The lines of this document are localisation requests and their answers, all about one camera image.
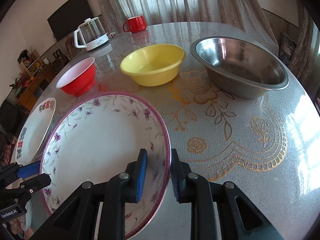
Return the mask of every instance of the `curtain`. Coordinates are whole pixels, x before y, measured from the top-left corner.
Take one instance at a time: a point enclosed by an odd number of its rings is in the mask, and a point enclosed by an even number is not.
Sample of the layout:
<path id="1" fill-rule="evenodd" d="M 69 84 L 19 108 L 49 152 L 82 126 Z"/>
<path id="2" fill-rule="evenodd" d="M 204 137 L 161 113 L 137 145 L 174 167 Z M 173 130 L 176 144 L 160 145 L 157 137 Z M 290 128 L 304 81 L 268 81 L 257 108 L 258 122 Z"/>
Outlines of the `curtain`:
<path id="1" fill-rule="evenodd" d="M 143 15 L 148 25 L 204 21 L 233 25 L 275 55 L 278 44 L 257 0 L 98 0 L 109 32 L 121 32 L 126 19 Z"/>
<path id="2" fill-rule="evenodd" d="M 319 86 L 319 74 L 310 76 L 315 65 L 319 68 L 319 39 L 320 33 L 306 8 L 297 0 L 299 39 L 288 68 L 296 76 L 301 85 L 310 91 L 310 85 L 315 81 Z"/>

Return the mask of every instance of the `pink plate rim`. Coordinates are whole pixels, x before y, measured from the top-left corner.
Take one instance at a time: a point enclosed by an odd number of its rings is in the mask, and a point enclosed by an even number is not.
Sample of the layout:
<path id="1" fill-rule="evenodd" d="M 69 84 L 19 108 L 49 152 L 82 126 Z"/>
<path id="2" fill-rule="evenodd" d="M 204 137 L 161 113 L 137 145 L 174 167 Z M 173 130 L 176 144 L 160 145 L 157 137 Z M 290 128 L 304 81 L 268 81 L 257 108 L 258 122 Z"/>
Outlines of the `pink plate rim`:
<path id="1" fill-rule="evenodd" d="M 160 207 L 160 204 L 162 202 L 162 199 L 164 197 L 164 193 L 165 190 L 167 188 L 168 182 L 169 182 L 169 175 L 170 175 L 170 165 L 171 165 L 171 145 L 170 145 L 170 140 L 169 140 L 169 134 L 167 131 L 167 128 L 164 124 L 164 121 L 162 119 L 162 117 L 160 116 L 160 114 L 158 113 L 158 111 L 145 99 L 143 99 L 142 97 L 139 97 L 135 94 L 132 93 L 128 93 L 128 92 L 120 92 L 120 91 L 110 91 L 110 92 L 105 92 L 105 93 L 101 93 L 99 95 L 87 98 L 86 100 L 82 101 L 81 103 L 77 104 L 75 107 L 71 108 L 64 116 L 63 118 L 61 118 L 61 120 L 59 121 L 59 123 L 57 123 L 57 125 L 55 126 L 55 128 L 52 130 L 49 139 L 47 140 L 47 143 L 44 147 L 43 150 L 43 154 L 42 154 L 42 158 L 41 158 L 41 163 L 40 163 L 40 171 L 39 173 L 42 174 L 42 163 L 44 160 L 44 156 L 45 156 L 45 152 L 47 150 L 48 144 L 51 141 L 52 136 L 54 135 L 54 133 L 56 132 L 57 128 L 59 127 L 59 125 L 62 123 L 62 121 L 76 108 L 78 108 L 80 105 L 82 105 L 83 103 L 90 101 L 92 99 L 98 98 L 98 97 L 103 97 L 103 96 L 110 96 L 110 95 L 123 95 L 123 96 L 129 96 L 132 98 L 135 98 L 136 100 L 139 100 L 140 102 L 144 103 L 152 112 L 153 114 L 156 116 L 158 122 L 160 123 L 161 129 L 163 131 L 164 134 L 164 143 L 166 146 L 166 152 L 167 152 L 167 156 L 166 156 L 166 161 L 165 161 L 165 170 L 164 170 L 164 179 L 163 179 L 163 183 L 158 195 L 158 198 L 153 206 L 153 208 L 151 209 L 151 211 L 149 212 L 149 214 L 146 216 L 146 218 L 131 232 L 129 232 L 128 234 L 125 235 L 125 239 L 128 239 L 132 236 L 134 236 L 136 233 L 138 233 L 140 230 L 142 230 L 149 222 L 150 220 L 153 218 L 153 216 L 156 214 L 158 208 Z M 44 206 L 46 207 L 47 212 L 49 213 L 49 215 L 52 214 L 51 210 L 49 209 L 47 202 L 45 201 L 44 198 L 44 192 L 43 189 L 40 190 L 41 191 L 41 196 L 42 196 L 42 200 L 44 202 Z"/>

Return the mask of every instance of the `stainless steel bowl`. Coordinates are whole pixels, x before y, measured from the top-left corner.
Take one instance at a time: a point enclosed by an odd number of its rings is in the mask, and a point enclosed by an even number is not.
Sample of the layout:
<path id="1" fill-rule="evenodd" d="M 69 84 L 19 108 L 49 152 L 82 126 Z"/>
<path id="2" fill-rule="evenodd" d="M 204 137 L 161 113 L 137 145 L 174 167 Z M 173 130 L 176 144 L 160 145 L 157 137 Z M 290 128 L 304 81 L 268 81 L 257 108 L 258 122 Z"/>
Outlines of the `stainless steel bowl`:
<path id="1" fill-rule="evenodd" d="M 257 98 L 289 84 L 283 63 L 247 41 L 206 37 L 193 42 L 190 52 L 217 86 L 242 98 Z"/>

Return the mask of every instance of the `electric kettle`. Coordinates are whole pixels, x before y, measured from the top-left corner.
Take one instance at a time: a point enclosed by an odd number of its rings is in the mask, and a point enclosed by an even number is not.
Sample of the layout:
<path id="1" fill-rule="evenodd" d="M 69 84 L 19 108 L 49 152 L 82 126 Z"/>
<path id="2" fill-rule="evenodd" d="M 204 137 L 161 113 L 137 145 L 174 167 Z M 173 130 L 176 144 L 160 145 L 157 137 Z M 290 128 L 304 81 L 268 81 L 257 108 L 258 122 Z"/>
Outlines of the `electric kettle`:
<path id="1" fill-rule="evenodd" d="M 83 45 L 78 44 L 78 33 L 80 33 Z M 101 25 L 99 17 L 84 20 L 84 23 L 79 25 L 78 29 L 74 31 L 73 36 L 75 39 L 75 46 L 78 49 L 86 48 L 87 50 L 92 50 L 109 40 L 107 33 Z"/>

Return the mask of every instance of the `white kettle base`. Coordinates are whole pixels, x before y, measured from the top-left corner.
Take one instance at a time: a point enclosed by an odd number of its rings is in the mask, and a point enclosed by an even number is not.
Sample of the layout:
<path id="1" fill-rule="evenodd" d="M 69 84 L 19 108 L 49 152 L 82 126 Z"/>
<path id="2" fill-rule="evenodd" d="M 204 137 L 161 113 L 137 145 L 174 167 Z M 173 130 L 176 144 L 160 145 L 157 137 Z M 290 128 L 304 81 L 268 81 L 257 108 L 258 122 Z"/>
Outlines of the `white kettle base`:
<path id="1" fill-rule="evenodd" d="M 101 37 L 95 39 L 94 41 L 90 41 L 86 44 L 87 50 L 95 49 L 96 47 L 99 47 L 100 45 L 106 43 L 109 40 L 109 37 L 107 34 L 103 34 Z"/>

